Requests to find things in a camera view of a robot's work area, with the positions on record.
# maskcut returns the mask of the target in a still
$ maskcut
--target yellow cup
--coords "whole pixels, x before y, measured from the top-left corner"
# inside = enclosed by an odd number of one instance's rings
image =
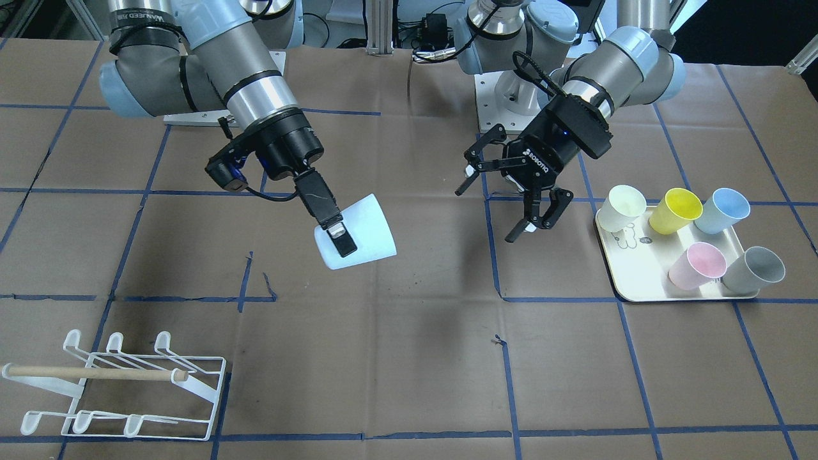
[[[702,201],[686,188],[672,188],[654,209],[648,222],[663,235],[670,235],[702,215]]]

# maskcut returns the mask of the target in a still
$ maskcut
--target light blue joint cap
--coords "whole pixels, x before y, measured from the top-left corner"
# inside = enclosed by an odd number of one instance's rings
[[[605,41],[616,45],[636,63],[642,73],[642,81],[648,78],[648,74],[658,62],[659,48],[656,42],[638,27],[624,25],[616,29]]]
[[[304,43],[304,5],[301,0],[295,0],[295,23],[293,24],[293,34],[287,48],[300,47]]]
[[[457,49],[461,49],[463,45],[471,40],[471,29],[465,22],[465,15],[455,21],[453,29]],[[464,74],[477,75],[483,73],[483,66],[480,64],[480,56],[477,53],[477,42],[478,40],[475,40],[470,47],[463,50],[463,52],[457,56],[457,64],[460,65]]]
[[[681,87],[685,86],[685,80],[687,79],[685,62],[673,53],[671,53],[670,57],[673,58],[673,76],[670,78],[670,84],[667,85],[667,89],[662,93],[662,96],[659,96],[656,102],[666,101],[676,96],[681,91]]]
[[[116,69],[116,61],[106,62],[100,67],[100,90],[108,107],[115,114],[124,118],[151,117],[125,86],[122,76]]]
[[[250,22],[247,11],[236,0],[173,0],[172,5],[191,49]]]
[[[568,45],[577,39],[579,19],[568,5],[557,0],[532,0],[525,11],[534,27],[554,40]]]

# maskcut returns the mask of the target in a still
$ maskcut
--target blue cup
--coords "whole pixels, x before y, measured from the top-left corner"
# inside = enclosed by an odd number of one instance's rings
[[[750,203],[744,195],[732,188],[719,188],[704,203],[702,216],[694,223],[702,232],[715,235],[749,215]]]

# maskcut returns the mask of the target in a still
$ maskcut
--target wooden rod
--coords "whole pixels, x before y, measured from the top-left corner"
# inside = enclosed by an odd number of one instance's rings
[[[155,369],[61,368],[59,366],[18,366],[13,364],[8,367],[7,374],[12,377],[170,381],[173,371],[159,371]],[[187,371],[176,372],[175,380],[187,380]]]

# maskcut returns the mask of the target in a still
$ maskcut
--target white wire rack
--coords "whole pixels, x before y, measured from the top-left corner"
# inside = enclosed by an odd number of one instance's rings
[[[120,332],[111,334],[106,351],[89,353],[79,348],[81,333],[74,329],[68,333],[62,349],[85,363],[84,368],[22,368],[15,364],[6,364],[2,376],[29,386],[36,386],[60,395],[69,396],[71,404],[67,412],[28,411],[23,416],[20,433],[31,435],[36,430],[43,416],[62,417],[64,422],[61,434],[64,436],[106,436],[124,438],[155,438],[174,440],[208,440],[213,431],[213,421],[218,410],[218,401],[224,385],[227,360],[216,356],[181,356],[170,350],[170,333],[162,331],[156,336],[154,351],[156,354],[129,354],[122,351],[123,335]],[[60,377],[93,375],[89,378],[114,378],[119,380],[153,380],[167,381],[198,396],[209,404],[210,416],[202,418],[170,417],[155,414],[115,413],[105,410],[77,410],[80,399],[85,393],[87,378],[79,382]],[[217,379],[215,388],[201,379]],[[99,434],[88,432],[94,421],[124,421],[122,434]],[[203,435],[148,435],[141,434],[143,424],[182,424],[191,423],[204,428]]]

